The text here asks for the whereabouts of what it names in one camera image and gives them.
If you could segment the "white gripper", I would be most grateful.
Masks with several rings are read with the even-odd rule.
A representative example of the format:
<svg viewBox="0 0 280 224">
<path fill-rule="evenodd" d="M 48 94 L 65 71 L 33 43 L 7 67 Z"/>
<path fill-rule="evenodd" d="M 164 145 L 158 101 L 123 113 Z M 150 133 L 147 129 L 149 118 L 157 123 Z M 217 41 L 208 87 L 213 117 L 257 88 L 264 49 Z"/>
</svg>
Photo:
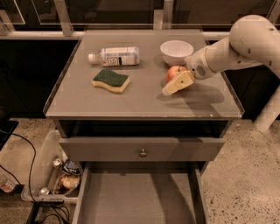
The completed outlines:
<svg viewBox="0 0 280 224">
<path fill-rule="evenodd" d="M 162 93 L 165 96 L 173 95 L 178 91 L 191 86 L 194 83 L 194 78 L 205 80 L 215 76 L 206 58 L 207 47 L 203 47 L 185 58 L 185 65 L 190 71 L 180 71 L 177 73 L 168 73 L 167 82 Z"/>
</svg>

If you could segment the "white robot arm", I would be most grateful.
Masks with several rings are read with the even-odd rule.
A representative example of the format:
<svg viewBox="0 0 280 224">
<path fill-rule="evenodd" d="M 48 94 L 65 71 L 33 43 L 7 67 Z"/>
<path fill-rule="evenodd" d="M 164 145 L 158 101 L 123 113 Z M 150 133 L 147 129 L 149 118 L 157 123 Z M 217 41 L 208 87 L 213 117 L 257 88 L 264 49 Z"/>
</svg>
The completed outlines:
<svg viewBox="0 0 280 224">
<path fill-rule="evenodd" d="M 186 69 L 167 81 L 162 90 L 172 95 L 227 70 L 266 66 L 280 79 L 280 32 L 265 17 L 248 15 L 237 20 L 227 37 L 184 58 Z"/>
</svg>

